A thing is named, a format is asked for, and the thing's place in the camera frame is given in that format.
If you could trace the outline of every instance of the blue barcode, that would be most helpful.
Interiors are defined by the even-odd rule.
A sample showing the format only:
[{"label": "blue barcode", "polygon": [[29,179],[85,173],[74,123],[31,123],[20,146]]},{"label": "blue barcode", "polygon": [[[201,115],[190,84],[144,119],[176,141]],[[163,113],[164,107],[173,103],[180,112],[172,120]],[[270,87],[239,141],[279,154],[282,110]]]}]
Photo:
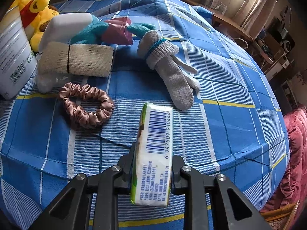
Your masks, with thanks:
[{"label": "blue barcode", "polygon": [[151,109],[146,142],[147,153],[165,154],[166,116],[167,112]]}]

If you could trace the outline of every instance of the brown satin scrunchie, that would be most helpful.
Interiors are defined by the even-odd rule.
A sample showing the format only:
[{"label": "brown satin scrunchie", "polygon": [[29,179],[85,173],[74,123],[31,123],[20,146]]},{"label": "brown satin scrunchie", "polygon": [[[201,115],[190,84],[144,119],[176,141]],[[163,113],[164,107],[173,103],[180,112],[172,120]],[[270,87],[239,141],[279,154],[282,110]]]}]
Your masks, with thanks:
[{"label": "brown satin scrunchie", "polygon": [[[101,125],[104,121],[109,120],[114,110],[114,102],[108,94],[98,89],[97,87],[90,87],[86,84],[82,87],[78,84],[67,83],[59,90],[59,98],[64,102],[64,108],[70,119],[82,127],[93,129],[97,125]],[[94,99],[101,101],[101,105],[96,112],[87,112],[82,106],[77,106],[69,97],[78,97],[82,100]]]}]

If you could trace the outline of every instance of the barcode number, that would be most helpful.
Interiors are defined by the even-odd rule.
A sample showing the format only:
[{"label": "barcode number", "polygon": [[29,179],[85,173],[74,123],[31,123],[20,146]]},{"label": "barcode number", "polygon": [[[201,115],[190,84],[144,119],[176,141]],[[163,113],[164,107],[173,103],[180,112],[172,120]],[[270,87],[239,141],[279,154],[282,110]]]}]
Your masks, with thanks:
[{"label": "barcode number", "polygon": [[146,152],[166,154],[164,147],[165,137],[168,134],[167,115],[167,112],[151,109],[148,124]]},{"label": "barcode number", "polygon": [[20,65],[17,67],[17,69],[13,72],[13,74],[10,76],[10,80],[16,84],[17,81],[20,79],[20,77],[24,74],[26,71],[25,66],[20,63]]}]

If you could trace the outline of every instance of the blue checkered fabric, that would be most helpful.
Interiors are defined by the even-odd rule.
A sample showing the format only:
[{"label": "blue checkered fabric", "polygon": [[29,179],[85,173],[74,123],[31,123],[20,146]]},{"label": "blue checkered fabric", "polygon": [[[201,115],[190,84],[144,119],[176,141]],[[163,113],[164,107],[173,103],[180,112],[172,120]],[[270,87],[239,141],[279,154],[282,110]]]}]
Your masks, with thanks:
[{"label": "blue checkered fabric", "polygon": [[[174,108],[174,154],[202,173],[227,175],[258,210],[263,207],[290,158],[287,130],[264,74],[212,28],[211,12],[180,0],[67,0],[56,6],[60,13],[90,12],[101,20],[129,16],[133,23],[154,24],[179,46],[177,56],[198,70],[201,89],[190,110]],[[139,40],[111,45],[108,78],[73,77],[73,83],[96,86],[114,99],[113,115],[102,128],[73,127],[56,99],[58,89],[39,93],[35,74],[15,100],[0,101],[0,208],[21,229],[76,174],[100,173],[129,152],[145,102],[173,106],[162,79],[138,58]],[[88,111],[99,106],[77,103]],[[128,196],[119,196],[118,205],[121,229],[183,227],[183,196],[171,195],[167,208],[135,206]]]}]

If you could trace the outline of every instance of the glove cuff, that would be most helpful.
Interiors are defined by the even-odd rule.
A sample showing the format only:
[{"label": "glove cuff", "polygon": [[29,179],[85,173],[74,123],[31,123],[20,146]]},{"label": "glove cuff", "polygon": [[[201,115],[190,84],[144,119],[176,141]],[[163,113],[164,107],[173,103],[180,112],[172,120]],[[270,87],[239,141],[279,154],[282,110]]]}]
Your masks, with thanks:
[{"label": "glove cuff", "polygon": [[168,40],[162,41],[162,37],[156,30],[147,32],[140,41],[138,48],[138,55],[146,58],[146,63],[152,70],[163,57],[175,55],[178,52],[179,47]]}]

